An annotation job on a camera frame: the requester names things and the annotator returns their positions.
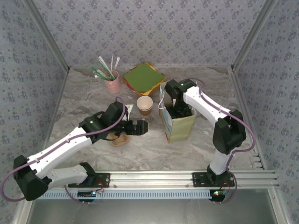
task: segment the paper cup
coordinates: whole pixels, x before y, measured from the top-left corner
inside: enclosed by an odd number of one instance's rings
[[[119,75],[118,75],[117,71],[112,70],[111,72],[114,75],[115,80],[113,80],[113,81],[104,81],[104,82],[105,82],[105,85],[108,89],[108,92],[117,93],[119,90],[121,90],[121,81],[119,79]]]
[[[153,107],[153,100],[148,96],[139,97],[137,100],[137,107],[141,115],[148,116],[151,113],[151,108]]]

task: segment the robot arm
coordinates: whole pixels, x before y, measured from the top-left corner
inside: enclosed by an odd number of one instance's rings
[[[100,131],[114,124],[121,116],[122,103],[115,101],[105,112],[99,112],[93,116],[85,118],[67,136],[62,138],[47,149],[32,155],[28,158],[23,155],[14,159],[14,169],[32,161],[37,161],[14,174],[14,179],[19,185],[26,200],[35,200],[43,195],[48,189],[66,184],[85,184],[86,187],[94,184],[96,174],[93,168],[86,162],[80,163],[72,168],[53,169],[59,163],[87,146],[96,143],[100,139],[105,139],[109,133],[120,135],[142,135],[148,131],[148,123],[144,120],[138,120],[136,123],[131,120],[122,120],[114,128],[94,135],[86,135],[91,132]],[[73,136],[81,137],[69,140]],[[66,141],[57,150],[53,151],[45,158],[38,160],[39,157],[46,154],[62,142]]]
[[[166,92],[174,100],[174,109],[176,115],[185,117],[191,114],[189,106],[194,107],[214,127],[213,144],[216,147],[214,158],[210,163],[207,171],[211,175],[221,175],[226,171],[226,164],[230,157],[231,151],[241,146],[246,139],[245,127],[234,119],[231,119],[221,111],[226,111],[243,120],[241,112],[238,110],[230,111],[227,108],[214,102],[205,93],[199,92],[199,87],[190,79],[177,83],[175,80],[169,81],[165,86]],[[209,105],[202,96],[215,105],[221,108],[221,111],[214,109]]]

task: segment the pink cup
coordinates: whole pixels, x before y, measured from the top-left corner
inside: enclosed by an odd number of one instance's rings
[[[118,72],[115,70],[112,70],[112,74],[115,77],[115,80],[113,81],[104,81],[105,85],[108,89],[108,92],[110,93],[117,93],[119,90],[121,90],[121,81],[119,79]]]

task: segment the wooden coaster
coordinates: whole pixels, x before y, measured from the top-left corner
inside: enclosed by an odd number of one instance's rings
[[[114,147],[118,147],[118,146],[122,146],[124,144],[127,144],[129,142],[129,139],[130,139],[129,136],[127,136],[126,134],[121,134],[119,136],[119,138],[117,138],[117,136],[115,134],[112,134],[112,133],[110,133],[108,136],[109,136],[109,139],[115,139],[113,141],[110,141],[110,144]]]

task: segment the green napkin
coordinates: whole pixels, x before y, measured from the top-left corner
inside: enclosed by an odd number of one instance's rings
[[[142,93],[151,90],[165,76],[153,70],[148,63],[143,63],[127,72],[124,78],[135,91]]]

